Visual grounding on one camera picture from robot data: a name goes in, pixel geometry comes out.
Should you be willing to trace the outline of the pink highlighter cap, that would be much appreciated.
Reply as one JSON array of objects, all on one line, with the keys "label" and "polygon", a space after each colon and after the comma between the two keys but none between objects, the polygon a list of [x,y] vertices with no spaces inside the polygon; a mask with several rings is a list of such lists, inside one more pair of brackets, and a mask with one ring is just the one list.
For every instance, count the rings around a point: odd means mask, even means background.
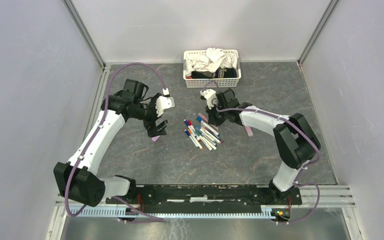
[{"label": "pink highlighter cap", "polygon": [[153,142],[156,142],[160,137],[161,137],[160,135],[158,135],[158,136],[154,136],[154,137],[151,138],[151,140],[152,140]]}]

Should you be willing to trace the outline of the thin purple pen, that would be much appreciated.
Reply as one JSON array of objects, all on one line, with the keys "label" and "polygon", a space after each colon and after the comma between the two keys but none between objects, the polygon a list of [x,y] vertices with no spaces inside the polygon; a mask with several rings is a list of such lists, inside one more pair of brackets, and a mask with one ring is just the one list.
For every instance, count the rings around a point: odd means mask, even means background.
[{"label": "thin purple pen", "polygon": [[208,119],[205,115],[203,115],[202,113],[198,113],[198,115],[205,121],[205,122],[208,122]]}]

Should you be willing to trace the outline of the blue cap white marker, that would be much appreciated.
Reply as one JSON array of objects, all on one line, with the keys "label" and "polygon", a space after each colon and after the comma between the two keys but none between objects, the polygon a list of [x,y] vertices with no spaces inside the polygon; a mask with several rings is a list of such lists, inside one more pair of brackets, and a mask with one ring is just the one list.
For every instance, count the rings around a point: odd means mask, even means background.
[{"label": "blue cap white marker", "polygon": [[220,137],[220,133],[216,131],[213,127],[211,127],[208,123],[206,123],[200,116],[197,116],[196,119],[200,122],[202,126],[212,132],[216,137]]}]

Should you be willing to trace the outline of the brown tip white marker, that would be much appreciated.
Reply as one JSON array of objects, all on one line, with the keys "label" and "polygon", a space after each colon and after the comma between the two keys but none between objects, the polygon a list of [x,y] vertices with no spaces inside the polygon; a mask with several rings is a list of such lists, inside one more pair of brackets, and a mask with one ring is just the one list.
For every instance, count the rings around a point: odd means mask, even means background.
[{"label": "brown tip white marker", "polygon": [[220,144],[221,142],[216,138],[214,137],[211,133],[209,133],[205,128],[199,126],[198,127],[198,130],[206,137],[208,138],[210,141],[213,141],[214,143],[217,143],[217,144]]}]

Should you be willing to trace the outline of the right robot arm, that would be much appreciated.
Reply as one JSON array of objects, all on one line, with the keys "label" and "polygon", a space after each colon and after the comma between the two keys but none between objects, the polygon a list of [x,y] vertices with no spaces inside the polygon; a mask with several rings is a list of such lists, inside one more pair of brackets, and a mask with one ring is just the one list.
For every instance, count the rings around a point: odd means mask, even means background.
[{"label": "right robot arm", "polygon": [[276,114],[262,110],[251,103],[239,103],[232,89],[215,91],[203,89],[205,111],[211,125],[220,126],[225,121],[249,127],[274,137],[281,165],[271,180],[269,199],[282,204],[289,198],[289,189],[298,182],[302,170],[321,157],[321,144],[307,119],[300,113]]}]

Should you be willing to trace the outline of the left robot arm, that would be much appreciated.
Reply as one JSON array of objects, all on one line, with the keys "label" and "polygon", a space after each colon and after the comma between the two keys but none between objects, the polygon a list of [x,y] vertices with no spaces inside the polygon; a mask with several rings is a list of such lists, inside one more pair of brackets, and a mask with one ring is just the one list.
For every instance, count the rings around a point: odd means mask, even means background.
[{"label": "left robot arm", "polygon": [[127,79],[122,90],[107,94],[98,120],[79,149],[66,163],[55,165],[53,174],[66,205],[72,200],[95,207],[114,196],[125,204],[136,200],[134,179],[122,175],[98,178],[97,172],[110,143],[129,119],[142,121],[150,138],[166,135],[167,120],[160,124],[157,121],[165,110],[174,106],[169,89],[165,87],[161,93],[146,97],[148,90],[146,84]]}]

